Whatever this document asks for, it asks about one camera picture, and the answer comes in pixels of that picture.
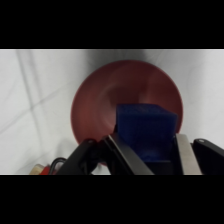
blue object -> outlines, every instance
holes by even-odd
[[[117,106],[118,135],[144,162],[169,160],[177,115],[154,104]]]

red bowl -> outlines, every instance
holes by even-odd
[[[117,104],[157,104],[178,115],[183,104],[172,79],[161,69],[141,61],[118,61],[93,72],[80,86],[72,104],[71,124],[78,143],[97,141],[113,132]]]

